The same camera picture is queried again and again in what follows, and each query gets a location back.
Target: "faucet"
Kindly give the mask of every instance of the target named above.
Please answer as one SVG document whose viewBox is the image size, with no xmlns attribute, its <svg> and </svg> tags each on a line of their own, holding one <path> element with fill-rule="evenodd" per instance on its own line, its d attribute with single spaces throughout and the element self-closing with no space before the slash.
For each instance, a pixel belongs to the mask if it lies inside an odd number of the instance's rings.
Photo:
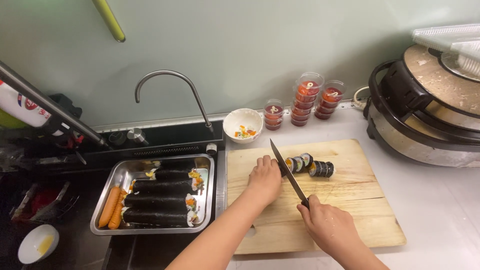
<svg viewBox="0 0 480 270">
<path fill-rule="evenodd" d="M 205 109 L 202 105 L 202 102 L 200 101 L 200 97 L 198 96 L 197 89 L 193 85 L 192 81 L 187 76 L 183 75 L 182 73 L 179 73 L 179 72 L 176 72 L 176 71 L 173 71 L 173 70 L 157 70 L 157 71 L 151 72 L 151 73 L 143 76 L 140 79 L 140 81 L 138 81 L 137 86 L 135 86 L 135 101 L 137 103 L 140 103 L 140 89 L 142 88 L 144 83 L 146 81 L 148 81 L 148 79 L 150 79 L 152 77 L 155 77 L 157 75 L 173 75 L 173 76 L 176 76 L 176 77 L 178 77 L 178 78 L 180 78 L 180 79 L 182 79 L 182 80 L 184 80 L 185 82 L 188 83 L 188 85 L 192 89 L 192 92 L 193 92 L 193 95 L 195 96 L 195 99 L 197 100 L 198 107 L 200 108 L 200 111 L 202 112 L 202 115 L 204 116 L 205 126 L 208 127 L 208 129 L 213 133 L 214 131 L 213 131 L 212 123 L 210 123 L 210 121 L 208 120 L 207 114 L 205 113 Z"/>
</svg>

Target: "sausage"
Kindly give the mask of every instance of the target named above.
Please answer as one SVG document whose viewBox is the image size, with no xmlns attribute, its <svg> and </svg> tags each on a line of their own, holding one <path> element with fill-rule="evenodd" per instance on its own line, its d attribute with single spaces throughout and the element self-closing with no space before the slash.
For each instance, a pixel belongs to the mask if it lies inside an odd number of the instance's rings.
<svg viewBox="0 0 480 270">
<path fill-rule="evenodd" d="M 117 229 L 120 226 L 120 221 L 121 221 L 120 214 L 121 214 L 121 209 L 123 208 L 123 204 L 121 202 L 123 201 L 123 196 L 125 195 L 127 195 L 127 192 L 125 190 L 122 190 L 117 200 L 115 210 L 113 210 L 112 218 L 108 223 L 108 227 L 112 230 Z"/>
<path fill-rule="evenodd" d="M 110 190 L 110 194 L 108 195 L 107 202 L 103 207 L 102 215 L 100 216 L 100 220 L 98 221 L 99 228 L 106 226 L 108 222 L 110 222 L 110 219 L 112 218 L 112 215 L 113 215 L 113 210 L 117 205 L 119 194 L 120 194 L 120 188 L 117 186 L 114 186 Z"/>
</svg>

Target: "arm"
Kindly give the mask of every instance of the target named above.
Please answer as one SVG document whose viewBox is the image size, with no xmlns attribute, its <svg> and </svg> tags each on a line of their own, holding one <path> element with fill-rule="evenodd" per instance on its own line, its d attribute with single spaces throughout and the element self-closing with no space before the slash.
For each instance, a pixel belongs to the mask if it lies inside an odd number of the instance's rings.
<svg viewBox="0 0 480 270">
<path fill-rule="evenodd" d="M 282 177 L 275 159 L 264 156 L 250 174 L 248 187 L 225 212 L 188 245 L 167 270 L 224 270 L 255 218 L 281 192 Z"/>
<path fill-rule="evenodd" d="M 309 197 L 310 211 L 299 204 L 305 227 L 315 243 L 345 270 L 388 270 L 362 242 L 352 216 L 337 207 Z"/>
</svg>

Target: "knife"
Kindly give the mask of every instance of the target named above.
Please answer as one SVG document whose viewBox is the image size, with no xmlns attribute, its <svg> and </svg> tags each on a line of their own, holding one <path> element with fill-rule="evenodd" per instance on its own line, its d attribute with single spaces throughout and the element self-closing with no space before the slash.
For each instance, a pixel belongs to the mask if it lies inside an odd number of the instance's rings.
<svg viewBox="0 0 480 270">
<path fill-rule="evenodd" d="M 275 154 L 275 157 L 276 157 L 276 160 L 278 161 L 278 165 L 280 166 L 280 168 L 283 169 L 283 171 L 285 171 L 285 173 L 287 174 L 287 178 L 288 180 L 290 181 L 290 184 L 292 184 L 293 186 L 293 189 L 295 190 L 295 192 L 297 193 L 298 197 L 300 198 L 301 200 L 301 204 L 303 206 L 305 206 L 306 208 L 308 208 L 308 210 L 310 210 L 310 205 L 308 203 L 308 198 L 305 196 L 305 194 L 303 193 L 303 191 L 301 190 L 300 186 L 299 186 L 299 183 L 297 183 L 297 180 L 295 180 L 295 177 L 293 177 L 293 174 L 292 172 L 290 171 L 290 169 L 288 169 L 288 166 L 287 164 L 285 163 L 285 160 L 283 159 L 282 155 L 280 155 L 280 152 L 278 151 L 278 149 L 276 148 L 275 144 L 273 143 L 272 139 L 270 139 L 270 145 L 272 146 L 272 150 L 273 150 L 273 153 Z"/>
</svg>

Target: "small white bowl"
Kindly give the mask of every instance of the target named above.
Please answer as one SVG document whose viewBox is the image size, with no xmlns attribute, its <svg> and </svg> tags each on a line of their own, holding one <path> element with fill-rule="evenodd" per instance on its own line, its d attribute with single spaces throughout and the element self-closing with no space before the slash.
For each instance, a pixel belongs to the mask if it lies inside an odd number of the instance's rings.
<svg viewBox="0 0 480 270">
<path fill-rule="evenodd" d="M 53 236 L 52 244 L 42 255 L 37 251 L 42 241 L 49 235 Z M 23 264 L 31 264 L 50 255 L 59 243 L 59 232 L 52 225 L 40 225 L 27 234 L 18 249 L 18 259 Z"/>
<path fill-rule="evenodd" d="M 250 138 L 242 139 L 235 137 L 235 132 L 239 130 L 240 126 L 252 127 L 257 133 Z M 223 121 L 223 131 L 228 137 L 239 144 L 247 144 L 253 142 L 264 128 L 264 122 L 259 113 L 252 109 L 238 109 L 229 113 Z"/>
</svg>

